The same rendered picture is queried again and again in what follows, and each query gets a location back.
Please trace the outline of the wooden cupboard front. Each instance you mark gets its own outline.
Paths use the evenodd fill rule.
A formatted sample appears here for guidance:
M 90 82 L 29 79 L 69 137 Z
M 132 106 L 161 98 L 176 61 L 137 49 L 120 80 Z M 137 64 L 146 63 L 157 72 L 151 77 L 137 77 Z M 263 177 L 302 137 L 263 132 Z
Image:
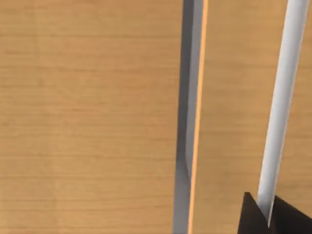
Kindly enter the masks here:
M 183 0 L 0 0 L 0 234 L 172 234 Z

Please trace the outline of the wooden door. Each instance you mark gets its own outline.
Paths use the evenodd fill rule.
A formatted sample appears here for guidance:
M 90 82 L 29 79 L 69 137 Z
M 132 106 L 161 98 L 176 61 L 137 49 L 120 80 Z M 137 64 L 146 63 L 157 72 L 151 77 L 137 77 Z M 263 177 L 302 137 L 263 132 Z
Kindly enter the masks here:
M 257 195 L 287 0 L 208 0 L 192 234 L 236 234 Z M 312 0 L 276 193 L 312 217 Z

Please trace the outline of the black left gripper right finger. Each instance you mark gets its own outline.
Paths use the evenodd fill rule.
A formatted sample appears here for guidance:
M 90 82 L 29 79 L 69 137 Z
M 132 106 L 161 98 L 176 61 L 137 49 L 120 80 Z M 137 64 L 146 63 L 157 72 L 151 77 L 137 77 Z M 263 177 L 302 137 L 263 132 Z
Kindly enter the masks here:
M 312 234 L 312 218 L 275 196 L 269 234 Z

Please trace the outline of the long metal door handle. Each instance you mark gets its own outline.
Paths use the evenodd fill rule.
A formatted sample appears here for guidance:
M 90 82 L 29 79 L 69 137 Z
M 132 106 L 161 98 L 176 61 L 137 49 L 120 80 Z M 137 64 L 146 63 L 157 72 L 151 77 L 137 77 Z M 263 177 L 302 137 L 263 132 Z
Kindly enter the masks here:
M 256 201 L 267 225 L 270 225 L 273 213 L 309 4 L 310 0 L 287 0 Z

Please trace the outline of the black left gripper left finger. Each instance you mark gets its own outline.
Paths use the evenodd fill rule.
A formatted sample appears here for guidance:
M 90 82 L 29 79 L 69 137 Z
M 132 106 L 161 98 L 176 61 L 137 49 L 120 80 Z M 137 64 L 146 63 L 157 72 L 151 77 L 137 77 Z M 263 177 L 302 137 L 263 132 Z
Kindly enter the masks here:
M 267 221 L 249 192 L 243 196 L 237 234 L 270 234 Z

